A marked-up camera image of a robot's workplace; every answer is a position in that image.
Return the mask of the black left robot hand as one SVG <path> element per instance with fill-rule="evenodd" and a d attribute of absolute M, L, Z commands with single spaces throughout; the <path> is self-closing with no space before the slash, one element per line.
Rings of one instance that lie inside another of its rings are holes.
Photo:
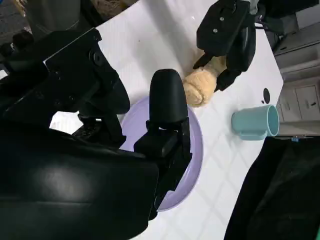
<path fill-rule="evenodd" d="M 204 51 L 193 68 L 204 67 L 213 57 L 226 57 L 226 69 L 217 77 L 216 90 L 224 91 L 250 67 L 256 52 L 255 16 L 251 3 L 218 0 L 196 31 L 196 46 Z"/>

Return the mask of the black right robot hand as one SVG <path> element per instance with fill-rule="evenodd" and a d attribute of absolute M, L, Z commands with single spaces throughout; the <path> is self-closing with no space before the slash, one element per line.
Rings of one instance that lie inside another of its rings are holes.
<path fill-rule="evenodd" d="M 146 230 L 191 159 L 180 75 L 157 70 L 147 132 L 126 141 L 127 91 L 99 31 L 58 31 L 2 61 L 0 237 L 129 240 Z"/>

